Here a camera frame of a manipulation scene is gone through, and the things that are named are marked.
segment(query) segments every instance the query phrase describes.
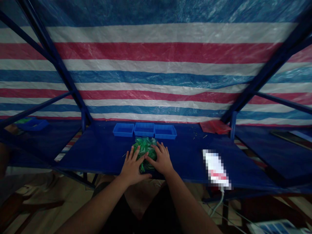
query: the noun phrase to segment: finger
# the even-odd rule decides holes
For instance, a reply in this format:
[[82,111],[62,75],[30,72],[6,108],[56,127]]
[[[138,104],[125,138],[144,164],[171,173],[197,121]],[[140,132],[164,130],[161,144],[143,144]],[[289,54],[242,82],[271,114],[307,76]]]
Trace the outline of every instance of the finger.
[[139,158],[138,160],[137,160],[137,163],[140,165],[143,161],[144,161],[144,159],[145,159],[145,156],[147,156],[148,157],[148,155],[149,155],[149,153],[147,152],[147,153],[145,153],[141,158]]
[[140,146],[137,147],[136,151],[133,154],[133,158],[132,158],[133,161],[137,160],[137,155],[139,154],[139,152],[140,152]]
[[131,159],[132,159],[132,156],[133,156],[133,150],[134,150],[134,146],[131,146],[130,154],[129,154],[129,157],[128,157],[128,159],[129,159],[129,160],[131,160]]
[[156,166],[157,162],[155,162],[154,160],[152,160],[149,156],[146,156],[145,159],[150,163],[152,164],[152,166]]
[[163,146],[162,146],[161,144],[159,144],[158,141],[157,141],[157,145],[158,145],[158,147],[159,147],[160,152],[161,152],[161,153],[164,153],[164,151],[163,151]]
[[124,160],[124,161],[127,161],[127,160],[128,160],[128,158],[129,158],[129,151],[127,151],[126,158],[125,158],[125,160]]
[[163,143],[162,143],[162,146],[163,146],[163,151],[164,151],[164,153],[166,153],[167,150],[166,150],[166,147],[163,145]]
[[141,180],[145,180],[145,179],[149,179],[149,178],[152,178],[152,174],[143,174],[143,175],[140,175],[140,179],[141,179]]
[[160,154],[161,153],[159,148],[156,145],[150,145],[150,146],[154,148],[156,154]]

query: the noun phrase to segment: person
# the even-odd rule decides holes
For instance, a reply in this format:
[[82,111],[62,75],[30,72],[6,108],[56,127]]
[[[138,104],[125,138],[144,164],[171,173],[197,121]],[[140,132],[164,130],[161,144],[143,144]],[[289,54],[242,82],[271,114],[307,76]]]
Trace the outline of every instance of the person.
[[[140,150],[127,151],[119,176],[111,183],[97,186],[92,199],[70,217],[56,233],[205,233],[222,234],[202,206],[174,170],[168,147],[163,143],[152,146],[157,154],[154,161],[148,153],[137,160]],[[128,206],[124,192],[133,184],[151,178],[139,173],[147,160],[162,173],[167,185],[153,199],[139,222]]]

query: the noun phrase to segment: red plastic bag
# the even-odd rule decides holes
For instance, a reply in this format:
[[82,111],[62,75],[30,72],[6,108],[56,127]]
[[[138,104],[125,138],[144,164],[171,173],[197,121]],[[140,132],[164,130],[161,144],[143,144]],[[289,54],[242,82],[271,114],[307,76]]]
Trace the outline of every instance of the red plastic bag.
[[221,120],[201,122],[200,125],[202,131],[208,133],[227,134],[231,130],[231,128]]

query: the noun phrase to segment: green plastic bag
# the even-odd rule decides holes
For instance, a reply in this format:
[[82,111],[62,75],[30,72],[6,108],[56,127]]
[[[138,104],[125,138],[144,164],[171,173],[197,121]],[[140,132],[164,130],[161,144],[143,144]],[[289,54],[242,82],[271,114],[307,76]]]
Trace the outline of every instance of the green plastic bag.
[[[140,146],[140,152],[137,156],[137,160],[141,158],[146,152],[149,153],[149,157],[154,161],[157,160],[157,155],[153,147],[150,145],[156,145],[155,138],[148,138],[148,137],[138,137],[136,138],[136,143],[134,146],[134,152],[137,150],[137,147]],[[140,172],[143,173],[145,170],[155,170],[155,168],[146,160],[140,166]]]

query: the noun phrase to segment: blue stripe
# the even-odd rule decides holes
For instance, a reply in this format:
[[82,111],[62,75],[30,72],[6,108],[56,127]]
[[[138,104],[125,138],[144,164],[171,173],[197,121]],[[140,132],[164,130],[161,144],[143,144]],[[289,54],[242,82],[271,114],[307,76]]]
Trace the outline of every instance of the blue stripe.
[[[16,4],[2,1],[9,16]],[[297,22],[310,0],[36,0],[32,4],[45,26],[93,27],[159,23]],[[14,17],[18,25],[25,19]]]
[[[187,86],[197,88],[223,88],[249,83],[253,76],[193,75],[184,73],[151,73],[134,71],[71,71],[76,83],[140,83]],[[268,83],[312,82],[312,67],[298,68],[274,75]],[[63,83],[56,71],[0,70],[0,81],[29,81]]]
[[[1,111],[24,111],[35,105],[33,104],[0,104]],[[221,117],[226,110],[201,110],[182,107],[144,107],[144,106],[88,106],[90,113],[135,113],[135,114],[155,114],[155,115],[181,115],[181,116],[206,116]],[[79,111],[76,105],[50,105],[40,111]],[[312,115],[301,111],[290,111],[286,113],[258,112],[258,111],[241,111],[238,119],[262,120],[266,118],[281,119],[302,119],[310,120]]]
[[0,81],[64,83],[56,71],[0,70]]
[[[183,115],[221,117],[226,110],[201,110],[183,107],[144,107],[144,106],[88,106],[90,113],[136,113],[156,115]],[[312,115],[298,110],[287,113],[272,113],[258,111],[241,111],[239,119],[262,120],[265,118],[282,119],[312,119]]]
[[[25,111],[32,107],[35,107],[35,104],[11,104],[11,103],[0,103],[0,111]],[[39,111],[53,111],[53,112],[64,112],[64,111],[78,111],[80,112],[78,106],[68,105],[68,104],[51,104]]]

